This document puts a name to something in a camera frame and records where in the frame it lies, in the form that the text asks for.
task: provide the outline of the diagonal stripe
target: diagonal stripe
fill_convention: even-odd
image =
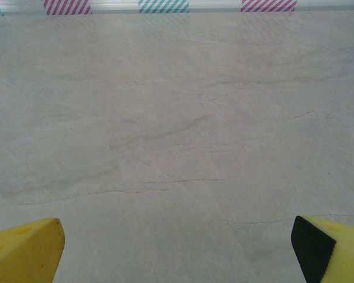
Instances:
[[[90,11],[90,6],[88,6],[88,9],[85,11],[85,15],[88,15],[88,13],[89,13],[89,11]]]
[[[57,13],[57,11],[59,9],[60,2],[61,2],[61,0],[58,0],[58,3],[57,3],[57,5],[55,6],[55,9],[54,9],[53,15],[55,15]]]
[[[249,6],[253,1],[254,1],[254,0],[249,0],[248,3],[246,3],[246,4],[241,8],[240,12],[242,12],[243,10],[245,10],[245,8],[246,8],[247,6]]]
[[[68,15],[70,13],[70,10],[72,8],[73,2],[75,2],[75,0],[71,0],[70,6],[68,6],[67,11],[65,12],[66,15]]]
[[[76,13],[77,8],[78,8],[78,6],[80,5],[80,3],[81,3],[81,0],[77,0],[76,6],[75,6],[75,8],[73,9],[71,15],[74,15],[74,14]]]
[[[162,13],[171,2],[172,0],[168,0],[168,2],[164,5],[164,7],[159,11],[159,14]]]
[[[253,9],[254,7],[256,7],[257,4],[260,3],[260,2],[261,2],[261,0],[257,0],[249,9],[247,9],[247,12],[252,11],[252,9]]]
[[[279,1],[274,7],[272,7],[268,12],[272,12],[275,8],[278,8],[279,4],[281,4],[284,0]]]
[[[178,3],[178,0],[176,0],[173,4],[172,4],[172,6],[166,11],[166,13],[170,13],[171,12],[171,10],[175,7],[175,5]]]
[[[51,9],[52,9],[52,8],[53,8],[53,6],[54,6],[54,2],[55,2],[55,0],[51,0],[50,6],[48,7],[48,10],[47,10],[47,15],[49,15],[49,14],[50,14]]]
[[[259,6],[257,7],[257,9],[254,10],[254,12],[257,12],[259,9],[261,9],[262,6],[265,5],[268,1],[269,1],[269,0],[265,0],[264,2],[262,2],[261,5],[259,5]]]
[[[159,2],[159,5],[156,6],[156,8],[152,11],[152,13],[154,14],[154,13],[161,7],[161,5],[162,5],[164,2],[165,2],[165,0],[161,0],[161,1]]]
[[[187,3],[187,4],[185,5],[185,7],[180,11],[180,13],[185,12],[186,9],[188,9],[188,8],[189,8],[189,3]]]
[[[158,0],[153,0],[153,2],[152,2],[152,4],[150,5],[150,7],[145,11],[146,14],[148,14],[149,11],[152,9],[152,7],[155,6],[155,4],[156,4],[157,1],[158,1]]]
[[[287,12],[289,9],[291,9],[292,7],[294,7],[296,5],[297,1],[293,2],[290,6],[288,6],[286,8],[286,10],[284,10],[285,12]]]
[[[286,7],[292,0],[288,0],[286,3],[284,3],[281,8],[279,8],[278,10],[276,10],[276,12],[280,12],[281,10],[283,10],[284,7]]]
[[[81,7],[81,9],[78,12],[78,15],[81,15],[81,13],[84,11],[84,8],[87,5],[87,3],[88,3],[88,0],[85,0],[83,6]]]
[[[148,3],[150,2],[151,0],[147,0],[144,5],[141,7],[141,9],[139,10],[139,13],[143,12],[144,9],[146,8],[146,6],[148,5]]]
[[[270,6],[272,6],[272,4],[275,3],[276,0],[272,0],[263,10],[262,12],[265,12],[266,10],[268,10],[270,8]]]
[[[68,0],[64,0],[63,5],[61,6],[61,9],[59,11],[59,15],[63,14],[65,6],[67,6]]]
[[[181,4],[178,5],[178,7],[173,11],[173,13],[177,13],[178,10],[182,7],[182,5],[186,2],[186,0],[182,0]]]

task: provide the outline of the pink striped tape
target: pink striped tape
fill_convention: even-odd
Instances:
[[[242,0],[241,12],[293,12],[294,0]]]
[[[42,0],[47,15],[92,14],[89,0]]]

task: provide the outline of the black foam edge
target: black foam edge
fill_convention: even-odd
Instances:
[[[296,216],[291,243],[307,283],[320,283],[336,245],[329,235],[301,216]]]

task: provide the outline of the marble floor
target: marble floor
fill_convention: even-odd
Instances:
[[[0,230],[55,282],[296,282],[296,215],[354,225],[354,11],[0,17]]]

